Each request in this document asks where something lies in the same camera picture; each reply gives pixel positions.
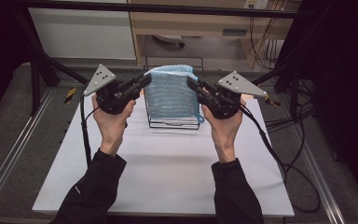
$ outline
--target hand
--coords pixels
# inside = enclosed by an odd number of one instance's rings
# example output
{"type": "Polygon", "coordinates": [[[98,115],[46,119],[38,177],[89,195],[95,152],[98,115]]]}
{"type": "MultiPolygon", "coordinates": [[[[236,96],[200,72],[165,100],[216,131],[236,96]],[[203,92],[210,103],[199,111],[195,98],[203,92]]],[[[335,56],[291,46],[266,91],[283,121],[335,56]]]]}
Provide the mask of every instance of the hand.
{"type": "Polygon", "coordinates": [[[239,110],[230,119],[216,119],[206,105],[202,105],[201,109],[205,119],[211,124],[214,148],[220,163],[235,161],[234,140],[242,123],[242,112],[239,110]]]}
{"type": "MultiPolygon", "coordinates": [[[[92,96],[92,105],[98,107],[97,95],[92,96]]],[[[111,115],[97,109],[94,112],[95,121],[97,121],[103,141],[101,142],[101,152],[115,157],[123,142],[123,133],[126,128],[127,118],[131,116],[135,101],[131,100],[127,103],[123,112],[118,115],[111,115]]]]}

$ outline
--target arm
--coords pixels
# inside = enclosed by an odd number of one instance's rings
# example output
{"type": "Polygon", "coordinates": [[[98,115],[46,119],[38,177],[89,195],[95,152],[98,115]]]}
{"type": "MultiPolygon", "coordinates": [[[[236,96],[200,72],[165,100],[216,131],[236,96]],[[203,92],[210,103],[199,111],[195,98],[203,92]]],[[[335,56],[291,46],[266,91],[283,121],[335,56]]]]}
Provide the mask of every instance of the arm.
{"type": "MultiPolygon", "coordinates": [[[[94,109],[98,107],[92,97],[94,109]]],[[[134,101],[119,115],[109,115],[101,109],[94,112],[103,141],[85,175],[69,190],[52,224],[104,224],[107,210],[117,197],[118,180],[126,162],[117,155],[123,141],[127,118],[134,101]]]]}
{"type": "Polygon", "coordinates": [[[214,148],[219,158],[219,162],[212,165],[217,223],[264,223],[260,203],[235,157],[234,141],[242,113],[239,111],[230,119],[215,119],[207,106],[201,108],[211,124],[214,148]]]}

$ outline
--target wrist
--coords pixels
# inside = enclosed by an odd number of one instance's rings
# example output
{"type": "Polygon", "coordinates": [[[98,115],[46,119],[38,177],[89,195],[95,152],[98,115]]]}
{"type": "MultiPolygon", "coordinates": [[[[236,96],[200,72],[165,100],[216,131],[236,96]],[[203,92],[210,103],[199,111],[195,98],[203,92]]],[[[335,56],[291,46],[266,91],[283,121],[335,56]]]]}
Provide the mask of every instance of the wrist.
{"type": "Polygon", "coordinates": [[[215,147],[217,152],[217,157],[219,158],[220,163],[235,161],[235,148],[234,147],[215,147]]]}
{"type": "Polygon", "coordinates": [[[101,152],[114,158],[118,152],[118,148],[121,145],[121,142],[122,139],[116,141],[103,139],[103,141],[101,142],[100,150],[101,152]]]}

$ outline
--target cuff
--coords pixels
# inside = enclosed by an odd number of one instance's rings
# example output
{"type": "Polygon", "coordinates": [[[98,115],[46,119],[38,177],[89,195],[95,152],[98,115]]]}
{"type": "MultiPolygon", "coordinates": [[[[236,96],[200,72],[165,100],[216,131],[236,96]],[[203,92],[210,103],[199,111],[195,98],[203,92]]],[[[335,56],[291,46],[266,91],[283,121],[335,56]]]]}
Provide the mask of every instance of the cuff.
{"type": "Polygon", "coordinates": [[[111,176],[121,176],[127,164],[120,156],[116,155],[113,158],[101,152],[100,149],[94,154],[93,160],[100,164],[100,170],[103,173],[111,176]]]}
{"type": "Polygon", "coordinates": [[[223,179],[225,176],[238,175],[239,173],[240,175],[245,175],[243,173],[240,160],[238,158],[230,162],[214,163],[212,165],[212,172],[215,182],[223,179]]]}

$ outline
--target black wire frame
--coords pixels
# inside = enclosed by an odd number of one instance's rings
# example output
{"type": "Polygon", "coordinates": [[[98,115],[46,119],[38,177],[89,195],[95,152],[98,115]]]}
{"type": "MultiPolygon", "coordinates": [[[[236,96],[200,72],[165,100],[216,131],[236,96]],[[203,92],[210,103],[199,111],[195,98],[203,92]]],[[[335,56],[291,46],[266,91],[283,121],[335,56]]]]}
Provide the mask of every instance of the black wire frame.
{"type": "MultiPolygon", "coordinates": [[[[165,64],[150,64],[150,58],[170,58],[170,59],[195,59],[200,60],[200,65],[191,65],[194,68],[200,68],[201,73],[203,75],[204,72],[204,64],[203,58],[201,57],[166,57],[166,56],[145,56],[145,66],[144,71],[148,71],[151,68],[159,67],[165,64]]],[[[146,98],[146,92],[144,91],[145,96],[145,106],[146,106],[146,113],[147,113],[147,121],[149,123],[150,128],[163,128],[163,129],[189,129],[189,130],[198,130],[200,128],[200,123],[197,121],[196,118],[185,118],[183,119],[153,119],[150,116],[148,103],[146,98]]]]}
{"type": "Polygon", "coordinates": [[[158,128],[158,129],[185,129],[185,130],[198,130],[200,128],[200,123],[197,121],[197,118],[188,118],[188,120],[179,120],[179,119],[153,119],[150,116],[148,104],[146,100],[146,92],[144,91],[147,122],[149,128],[158,128]]]}

